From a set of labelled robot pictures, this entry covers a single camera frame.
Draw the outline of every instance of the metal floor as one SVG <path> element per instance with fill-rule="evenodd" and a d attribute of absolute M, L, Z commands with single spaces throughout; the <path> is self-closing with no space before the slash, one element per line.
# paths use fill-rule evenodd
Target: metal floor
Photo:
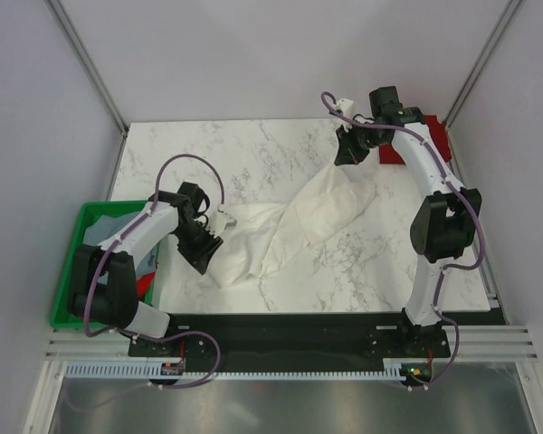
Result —
<path fill-rule="evenodd" d="M 135 383 L 65 381 L 83 406 Z M 144 388 L 88 413 L 62 405 L 58 416 L 52 432 L 64 434 L 535 432 L 514 365 L 505 364 L 456 365 L 428 392 L 378 382 L 217 381 L 183 391 Z"/>

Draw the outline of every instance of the green bin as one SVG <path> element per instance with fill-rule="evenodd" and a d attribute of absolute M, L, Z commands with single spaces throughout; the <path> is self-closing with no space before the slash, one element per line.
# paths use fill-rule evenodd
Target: green bin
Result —
<path fill-rule="evenodd" d="M 84 232 L 92 226 L 101 216 L 108 215 L 110 217 L 120 217 L 121 215 L 129 214 L 130 212 L 141 211 L 147 201 L 124 201 L 124 202 L 90 202 L 85 203 L 81 208 L 79 219 L 74 227 L 72 234 L 71 246 L 64 261 L 62 269 L 61 281 L 56 291 L 56 299 L 52 307 L 51 326 L 53 328 L 82 328 L 82 320 L 69 313 L 67 304 L 69 299 L 69 286 L 71 284 L 71 268 L 72 256 L 82 245 Z M 145 303 L 151 304 L 153 297 L 153 284 L 151 284 L 147 294 L 145 295 Z M 103 327 L 91 321 L 90 326 L 93 328 Z"/>

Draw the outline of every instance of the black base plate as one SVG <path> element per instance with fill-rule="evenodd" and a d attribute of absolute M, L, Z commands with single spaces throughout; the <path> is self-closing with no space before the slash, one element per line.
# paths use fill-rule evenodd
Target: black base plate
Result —
<path fill-rule="evenodd" d="M 500 309 L 451 317 L 463 325 L 505 324 Z M 425 343 L 401 342 L 394 329 L 402 319 L 400 313 L 176 315 L 173 318 L 175 330 L 201 330 L 217 340 L 222 349 L 218 371 L 224 373 L 382 371 L 383 359 L 426 359 L 429 348 L 434 357 L 450 356 L 442 329 Z M 139 338 L 136 344 L 131 343 L 129 355 L 179 357 L 180 348 L 180 342 L 151 344 Z M 186 338 L 185 355 L 189 372 L 209 371 L 215 362 L 214 346 L 203 337 Z"/>

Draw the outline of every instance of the wire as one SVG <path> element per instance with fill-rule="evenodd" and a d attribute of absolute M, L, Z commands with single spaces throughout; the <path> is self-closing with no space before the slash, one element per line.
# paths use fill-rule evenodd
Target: wire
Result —
<path fill-rule="evenodd" d="M 375 121 L 374 118 L 365 118 L 364 115 L 361 115 L 360 113 L 357 113 L 356 115 L 354 115 L 353 119 L 356 120 L 357 117 L 361 117 L 361 118 L 363 118 L 364 120 L 371 120 L 372 123 L 374 123 L 374 121 Z"/>
<path fill-rule="evenodd" d="M 215 178 L 217 178 L 217 183 L 219 183 L 219 188 L 221 190 L 221 204 L 225 203 L 225 189 L 224 189 L 224 182 L 221 179 L 221 176 L 217 172 L 217 170 L 209 163 L 207 160 L 202 158 L 201 156 L 195 156 L 193 154 L 178 154 L 176 156 L 172 156 L 169 158 L 159 169 L 159 172 L 157 174 L 157 180 L 155 181 L 155 193 L 153 194 L 153 202 L 150 206 L 150 212 L 152 213 L 157 208 L 158 199 L 159 199 L 159 187 L 161 183 L 161 177 L 163 176 L 163 173 L 167 169 L 167 166 L 170 165 L 172 162 L 179 158 L 193 158 L 195 160 L 198 160 L 202 162 L 203 164 L 207 165 L 213 173 L 215 174 Z M 124 238 L 128 236 L 131 232 L 133 232 L 142 222 L 144 222 L 149 217 L 148 213 L 140 215 L 134 222 L 132 222 L 127 229 L 121 234 L 121 237 Z M 87 294 L 87 300 L 84 307 L 84 315 L 83 315 L 83 326 L 84 326 L 84 334 L 88 337 L 94 337 L 97 335 L 100 335 L 102 333 L 105 333 L 109 331 L 112 327 L 106 326 L 101 328 L 97 331 L 91 330 L 91 308 L 92 308 L 92 300 L 94 299 L 94 293 L 97 287 L 97 283 L 99 281 L 99 277 L 102 273 L 102 270 L 104 269 L 105 264 L 107 263 L 107 260 L 109 259 L 110 254 L 121 244 L 122 240 L 114 240 L 109 248 L 103 253 L 102 257 L 100 258 L 99 264 L 97 264 L 97 268 L 94 271 L 94 274 L 92 276 L 92 281 L 90 282 L 89 286 L 89 292 Z"/>
<path fill-rule="evenodd" d="M 224 183 L 223 183 L 223 181 L 221 179 L 221 176 L 219 175 L 217 170 L 211 165 L 211 163 L 209 163 L 204 158 L 202 158 L 200 156 L 195 156 L 193 154 L 178 154 L 176 156 L 172 156 L 171 158 L 169 158 L 161 166 L 161 168 L 159 169 L 159 172 L 157 174 L 157 180 L 155 181 L 155 193 L 153 195 L 153 202 L 152 202 L 152 204 L 150 206 L 150 209 L 149 209 L 150 212 L 152 213 L 157 208 L 158 195 L 159 195 L 159 186 L 160 186 L 161 177 L 162 177 L 163 173 L 167 169 L 168 165 L 170 165 L 172 162 L 174 162 L 175 160 L 177 160 L 179 158 L 193 158 L 195 160 L 198 160 L 198 161 L 204 163 L 205 165 L 207 165 L 213 171 L 213 173 L 215 174 L 215 178 L 217 179 L 217 183 L 219 183 L 219 188 L 220 188 L 220 191 L 221 191 L 221 204 L 224 204 L 225 203 Z M 149 216 L 148 213 L 145 213 L 145 214 L 139 216 L 122 233 L 122 237 L 124 238 L 127 235 L 129 235 L 131 232 L 133 232 L 142 222 L 144 222 L 147 219 L 148 216 Z M 114 240 L 110 244 L 109 248 L 103 253 L 102 257 L 100 258 L 99 264 L 97 265 L 97 268 L 95 269 L 94 275 L 92 276 L 92 281 L 90 282 L 89 292 L 87 294 L 87 301 L 86 301 L 86 304 L 85 304 L 85 307 L 84 307 L 84 315 L 83 315 L 84 334 L 86 336 L 88 336 L 88 337 L 94 337 L 94 336 L 100 335 L 100 334 L 110 330 L 111 328 L 113 328 L 113 327 L 110 327 L 110 326 L 106 326 L 106 327 L 101 328 L 100 330 L 92 331 L 91 330 L 91 324 L 90 324 L 91 321 L 90 320 L 91 320 L 92 300 L 94 299 L 94 293 L 95 293 L 95 289 L 97 287 L 97 282 L 99 281 L 102 270 L 104 269 L 104 266 L 105 266 L 107 260 L 109 259 L 110 254 L 117 248 L 117 246 L 119 246 L 120 243 L 121 243 L 121 240 Z M 98 404 L 91 405 L 89 407 L 79 407 L 79 406 L 73 404 L 70 401 L 70 398 L 68 397 L 68 393 L 65 392 L 64 393 L 64 401 L 66 402 L 66 404 L 72 410 L 78 411 L 78 412 L 87 412 L 87 411 L 91 411 L 91 410 L 96 410 L 96 409 L 99 409 L 100 407 L 103 407 L 103 406 L 105 406 L 105 405 L 107 405 L 107 404 L 121 398 L 122 396 L 124 396 L 124 395 L 126 395 L 128 393 L 131 393 L 131 392 L 136 391 L 138 389 L 141 389 L 143 387 L 147 387 L 148 385 L 153 385 L 155 387 L 158 387 L 159 389 L 188 389 L 188 388 L 191 388 L 191 387 L 196 387 L 196 386 L 199 386 L 201 384 L 205 384 L 206 382 L 208 382 L 210 380 L 211 376 L 215 373 L 215 371 L 219 367 L 219 364 L 221 362 L 221 348 L 220 348 L 219 344 L 217 343 L 217 341 L 215 340 L 215 338 L 212 337 L 211 335 L 209 335 L 206 332 L 187 331 L 187 332 L 178 333 L 176 335 L 171 335 L 171 336 L 162 337 L 162 338 L 155 338 L 155 337 L 146 336 L 146 335 L 138 335 L 138 334 L 134 334 L 134 333 L 132 333 L 132 332 L 130 332 L 128 330 L 119 330 L 119 332 L 122 335 L 127 335 L 127 336 L 137 336 L 137 337 L 140 336 L 143 339 L 146 339 L 146 340 L 148 340 L 150 342 L 156 342 L 156 343 L 165 343 L 165 342 L 174 341 L 176 339 L 180 339 L 182 337 L 187 337 L 187 336 L 192 336 L 192 335 L 199 335 L 199 336 L 205 337 L 205 338 L 207 338 L 208 340 L 210 340 L 213 343 L 213 345 L 215 347 L 215 350 L 216 350 L 216 358 L 215 358 L 214 366 L 209 371 L 209 373 L 207 373 L 202 378 L 200 378 L 198 380 L 195 380 L 193 382 L 188 382 L 188 383 L 184 383 L 184 384 L 171 384 L 171 385 L 165 385 L 165 384 L 164 385 L 155 385 L 153 383 L 147 383 L 147 382 L 139 383 L 139 384 L 136 384 L 135 386 L 130 387 L 130 388 L 128 388 L 128 389 L 126 389 L 126 390 L 124 390 L 124 391 L 122 391 L 120 393 L 117 393 L 114 396 L 111 396 L 110 398 L 108 398 L 107 400 L 105 400 L 103 402 L 99 402 Z"/>
<path fill-rule="evenodd" d="M 401 131 L 403 133 L 406 133 L 406 134 L 416 138 L 416 140 L 418 140 L 418 142 L 422 146 L 424 146 L 426 148 L 428 153 L 433 158 L 436 167 L 438 167 L 438 170 L 441 173 L 441 176 L 443 177 L 443 181 L 444 181 L 445 185 L 448 187 L 449 190 L 451 190 L 452 193 L 454 193 L 457 196 L 459 201 L 462 202 L 462 204 L 466 208 L 467 212 L 471 216 L 472 222 L 474 223 L 474 227 L 477 230 L 477 234 L 478 234 L 478 237 L 479 237 L 479 255 L 477 257 L 477 260 L 472 265 L 461 265 L 461 264 L 456 264 L 456 263 L 446 264 L 445 266 L 443 266 L 441 275 L 439 276 L 438 281 L 436 283 L 436 288 L 434 290 L 434 297 L 433 297 L 434 313 L 441 320 L 443 320 L 445 323 L 448 323 L 448 324 L 450 324 L 451 326 L 454 327 L 454 348 L 452 350 L 452 354 L 451 354 L 451 358 L 449 359 L 449 362 L 446 364 L 443 371 L 438 375 L 438 377 L 432 379 L 427 384 L 427 388 L 428 388 L 429 385 L 435 384 L 436 382 L 441 380 L 452 369 L 452 367 L 454 365 L 454 361 L 456 359 L 456 356 L 457 356 L 457 354 L 459 352 L 459 345 L 461 343 L 461 333 L 460 333 L 460 330 L 459 330 L 459 325 L 456 323 L 456 321 L 453 321 L 451 318 L 449 318 L 447 316 L 444 316 L 443 313 L 441 312 L 441 310 L 438 307 L 438 300 L 439 300 L 439 297 L 441 295 L 441 287 L 443 286 L 445 272 L 446 272 L 447 269 L 473 270 L 473 269 L 477 269 L 481 265 L 481 263 L 482 263 L 482 261 L 484 260 L 484 257 L 485 257 L 485 237 L 484 237 L 484 232 L 482 231 L 481 222 L 479 221 L 479 217 L 477 216 L 476 212 L 472 209 L 472 206 L 469 203 L 469 201 L 467 201 L 467 199 L 462 195 L 462 193 L 451 183 L 451 181 L 448 178 L 448 174 L 447 174 L 446 170 L 444 169 L 444 164 L 442 163 L 440 157 L 438 156 L 438 154 L 436 152 L 434 152 L 433 146 L 430 143 L 428 143 L 424 139 L 424 137 L 422 137 L 420 134 L 413 131 L 412 129 L 405 128 L 405 127 L 399 127 L 397 125 L 387 125 L 387 124 L 377 124 L 377 123 L 371 123 L 371 124 L 366 123 L 365 124 L 365 123 L 362 123 L 362 122 L 358 122 L 358 121 L 356 121 L 354 119 L 347 118 L 341 112 L 337 111 L 333 107 L 333 105 L 335 105 L 337 103 L 336 98 L 334 97 L 334 95 L 332 95 L 331 93 L 329 93 L 327 91 L 323 91 L 321 93 L 321 95 L 320 95 L 320 98 L 321 98 L 321 101 L 324 104 L 324 106 L 326 106 L 326 109 L 328 109 L 328 112 L 329 112 L 330 115 L 332 115 L 332 116 L 334 116 L 336 118 L 339 118 L 339 119 L 341 119 L 341 120 L 343 120 L 345 122 L 348 122 L 348 124 L 350 124 L 350 125 L 352 125 L 354 127 L 369 128 L 369 129 L 392 129 L 394 131 Z"/>

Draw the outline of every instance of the gray wall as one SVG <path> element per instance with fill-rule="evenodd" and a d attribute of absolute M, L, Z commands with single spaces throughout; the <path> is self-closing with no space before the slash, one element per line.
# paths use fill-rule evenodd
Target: gray wall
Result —
<path fill-rule="evenodd" d="M 0 434 L 22 427 L 71 228 L 119 144 L 45 3 L 0 1 Z"/>
<path fill-rule="evenodd" d="M 395 84 L 443 117 L 506 0 L 62 0 L 128 122 L 317 118 Z"/>
<path fill-rule="evenodd" d="M 453 132 L 500 293 L 543 362 L 543 0 L 523 5 Z"/>

